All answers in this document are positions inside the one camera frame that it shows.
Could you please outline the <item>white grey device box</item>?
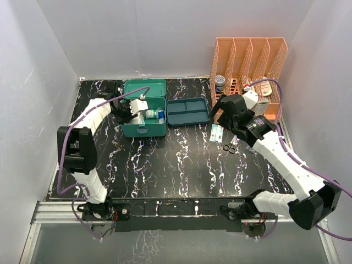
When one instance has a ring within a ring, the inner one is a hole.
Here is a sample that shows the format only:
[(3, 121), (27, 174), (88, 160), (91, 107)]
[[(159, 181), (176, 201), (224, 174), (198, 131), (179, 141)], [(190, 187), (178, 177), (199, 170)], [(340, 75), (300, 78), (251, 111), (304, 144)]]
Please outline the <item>white grey device box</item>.
[(257, 115), (264, 115), (270, 101), (267, 97), (259, 98), (256, 108)]

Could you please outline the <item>aluminium frame rail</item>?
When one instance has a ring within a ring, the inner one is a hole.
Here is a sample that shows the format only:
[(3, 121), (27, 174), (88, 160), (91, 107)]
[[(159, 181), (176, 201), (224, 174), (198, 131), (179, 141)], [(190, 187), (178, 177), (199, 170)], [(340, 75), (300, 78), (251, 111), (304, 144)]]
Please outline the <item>aluminium frame rail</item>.
[(128, 221), (94, 221), (95, 239), (68, 202), (40, 202), (21, 263), (338, 263), (332, 239), (291, 219), (230, 220), (213, 199), (136, 201)]

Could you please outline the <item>white gauze pad package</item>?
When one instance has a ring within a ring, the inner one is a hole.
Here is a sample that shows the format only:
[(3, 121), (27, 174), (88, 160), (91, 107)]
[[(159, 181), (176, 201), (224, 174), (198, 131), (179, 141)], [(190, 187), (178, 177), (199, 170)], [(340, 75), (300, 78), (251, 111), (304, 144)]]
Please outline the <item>white gauze pad package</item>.
[(136, 117), (130, 121), (130, 124), (145, 124), (144, 114), (142, 112), (137, 113)]

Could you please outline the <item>blue lid round jar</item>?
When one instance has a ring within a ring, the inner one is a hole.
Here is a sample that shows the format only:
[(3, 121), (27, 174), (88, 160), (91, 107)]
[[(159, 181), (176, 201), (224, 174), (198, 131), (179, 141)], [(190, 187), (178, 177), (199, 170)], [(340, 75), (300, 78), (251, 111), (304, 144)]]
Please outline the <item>blue lid round jar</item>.
[(226, 85), (225, 77), (223, 75), (216, 75), (215, 76), (215, 91), (216, 92), (223, 92), (225, 85)]

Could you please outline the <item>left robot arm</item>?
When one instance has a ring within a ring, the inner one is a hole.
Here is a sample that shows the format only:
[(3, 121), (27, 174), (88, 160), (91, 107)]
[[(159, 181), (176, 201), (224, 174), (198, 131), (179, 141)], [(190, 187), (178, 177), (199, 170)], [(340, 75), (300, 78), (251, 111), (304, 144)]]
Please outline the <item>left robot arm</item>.
[(121, 103), (122, 93), (120, 83), (105, 86), (92, 95), (75, 121), (57, 130), (57, 193), (64, 194), (75, 187), (81, 189), (86, 203), (79, 205), (77, 210), (104, 220), (112, 217), (114, 207), (96, 170), (94, 134), (109, 114), (117, 116), (119, 121), (128, 119), (129, 106)]

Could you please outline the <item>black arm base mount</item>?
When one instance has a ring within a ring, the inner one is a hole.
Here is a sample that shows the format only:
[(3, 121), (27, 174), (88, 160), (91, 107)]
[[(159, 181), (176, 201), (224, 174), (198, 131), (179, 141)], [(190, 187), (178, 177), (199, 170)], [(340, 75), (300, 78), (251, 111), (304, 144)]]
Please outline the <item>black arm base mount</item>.
[(226, 230), (262, 236), (274, 219), (272, 214), (243, 212), (239, 198), (137, 198), (111, 199), (110, 219), (98, 219), (82, 213), (92, 222), (107, 222), (115, 232), (140, 230)]

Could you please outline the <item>white blister card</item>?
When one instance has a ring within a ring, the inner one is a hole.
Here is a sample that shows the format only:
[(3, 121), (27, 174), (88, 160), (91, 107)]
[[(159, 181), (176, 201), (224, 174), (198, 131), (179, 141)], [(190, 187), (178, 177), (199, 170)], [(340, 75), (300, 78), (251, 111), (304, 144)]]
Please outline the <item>white blister card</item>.
[(265, 96), (269, 96), (272, 94), (272, 86), (270, 81), (266, 80), (266, 78), (262, 79), (263, 82), (261, 82), (261, 93), (262, 95)]

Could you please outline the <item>green medicine kit box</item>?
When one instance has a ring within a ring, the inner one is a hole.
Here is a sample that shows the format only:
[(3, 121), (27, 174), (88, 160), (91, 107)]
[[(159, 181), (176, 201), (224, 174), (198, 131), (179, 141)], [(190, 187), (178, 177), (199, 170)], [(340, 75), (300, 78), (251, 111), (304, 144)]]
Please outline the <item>green medicine kit box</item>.
[(124, 92), (135, 91), (148, 86), (124, 99), (133, 118), (121, 125), (128, 138), (163, 137), (166, 135), (166, 81), (163, 79), (129, 80)]

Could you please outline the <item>orange file organizer rack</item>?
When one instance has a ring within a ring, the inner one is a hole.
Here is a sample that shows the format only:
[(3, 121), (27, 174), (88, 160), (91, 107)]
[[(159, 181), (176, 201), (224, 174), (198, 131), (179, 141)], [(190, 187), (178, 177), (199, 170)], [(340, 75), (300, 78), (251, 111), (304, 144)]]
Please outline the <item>orange file organizer rack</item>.
[[(242, 94), (249, 81), (271, 78), (279, 80), (288, 46), (282, 37), (216, 38), (210, 73), (211, 105), (221, 94)], [(223, 75), (223, 92), (215, 91), (215, 76)]]

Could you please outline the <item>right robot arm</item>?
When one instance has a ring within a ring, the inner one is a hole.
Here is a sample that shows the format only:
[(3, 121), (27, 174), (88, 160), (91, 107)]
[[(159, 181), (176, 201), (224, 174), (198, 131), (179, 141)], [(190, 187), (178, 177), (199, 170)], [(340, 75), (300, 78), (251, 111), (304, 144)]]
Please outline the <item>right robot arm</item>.
[(247, 95), (221, 95), (209, 117), (218, 110), (218, 123), (261, 154), (285, 179), (293, 194), (258, 189), (235, 209), (238, 216), (258, 218), (263, 213), (290, 217), (305, 230), (311, 229), (336, 208), (341, 195), (337, 182), (329, 182), (309, 171), (279, 135), (277, 127), (250, 109)]

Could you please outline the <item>dark teal divider tray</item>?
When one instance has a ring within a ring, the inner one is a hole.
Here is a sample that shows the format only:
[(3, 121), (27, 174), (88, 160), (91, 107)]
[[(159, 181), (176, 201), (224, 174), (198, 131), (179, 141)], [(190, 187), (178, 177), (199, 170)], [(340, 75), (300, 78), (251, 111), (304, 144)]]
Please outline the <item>dark teal divider tray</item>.
[(166, 103), (166, 114), (172, 127), (206, 124), (209, 121), (208, 105), (202, 97), (170, 100)]

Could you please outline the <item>white plastic medicine bottle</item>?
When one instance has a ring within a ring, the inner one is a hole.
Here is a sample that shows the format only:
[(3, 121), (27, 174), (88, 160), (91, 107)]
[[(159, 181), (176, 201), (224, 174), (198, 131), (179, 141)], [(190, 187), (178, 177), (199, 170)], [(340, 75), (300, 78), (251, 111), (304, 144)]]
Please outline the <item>white plastic medicine bottle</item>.
[(157, 109), (149, 109), (145, 112), (146, 119), (158, 119), (158, 110)]

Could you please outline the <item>black handled scissors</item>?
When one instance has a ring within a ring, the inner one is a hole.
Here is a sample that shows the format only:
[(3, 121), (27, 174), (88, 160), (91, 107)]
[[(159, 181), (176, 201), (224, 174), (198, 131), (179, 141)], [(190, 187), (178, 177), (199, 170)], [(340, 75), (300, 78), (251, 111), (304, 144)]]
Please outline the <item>black handled scissors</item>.
[(235, 148), (236, 140), (237, 140), (237, 136), (234, 135), (233, 138), (231, 139), (230, 143), (223, 145), (223, 150), (227, 151), (227, 152), (229, 152), (231, 154), (235, 154), (235, 152), (236, 152), (236, 148)]

